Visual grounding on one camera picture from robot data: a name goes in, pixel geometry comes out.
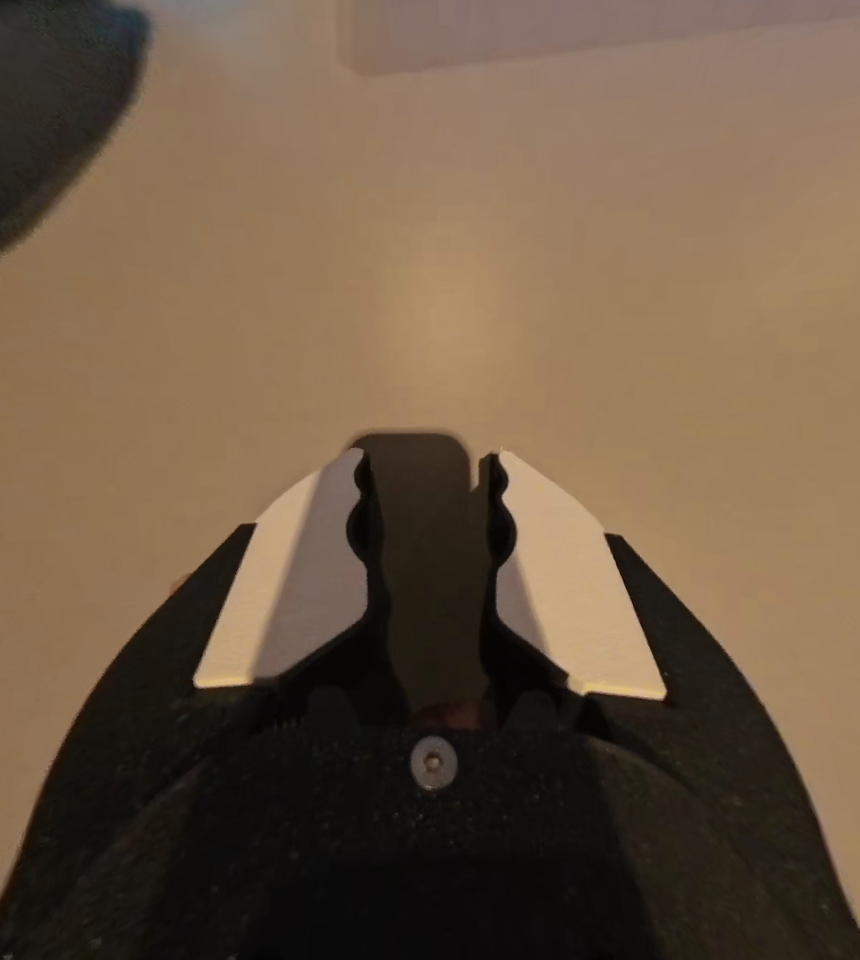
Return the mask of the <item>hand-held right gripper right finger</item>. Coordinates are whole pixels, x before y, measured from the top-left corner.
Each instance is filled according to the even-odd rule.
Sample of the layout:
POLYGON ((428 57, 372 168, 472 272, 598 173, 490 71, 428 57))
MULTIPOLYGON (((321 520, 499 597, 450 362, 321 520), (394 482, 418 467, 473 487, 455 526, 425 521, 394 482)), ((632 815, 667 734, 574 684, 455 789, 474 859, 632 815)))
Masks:
POLYGON ((488 457, 486 472, 484 616, 496 643, 573 694, 665 701, 603 523, 506 449, 488 457))

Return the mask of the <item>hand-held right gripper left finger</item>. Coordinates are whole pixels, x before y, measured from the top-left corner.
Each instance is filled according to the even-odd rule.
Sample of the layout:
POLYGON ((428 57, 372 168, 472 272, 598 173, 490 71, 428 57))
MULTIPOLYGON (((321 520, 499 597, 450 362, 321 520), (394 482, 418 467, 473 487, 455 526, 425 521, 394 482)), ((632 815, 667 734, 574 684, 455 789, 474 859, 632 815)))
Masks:
POLYGON ((277 682, 363 625, 375 605, 381 525, 360 448, 284 491, 253 525, 194 687, 277 682))

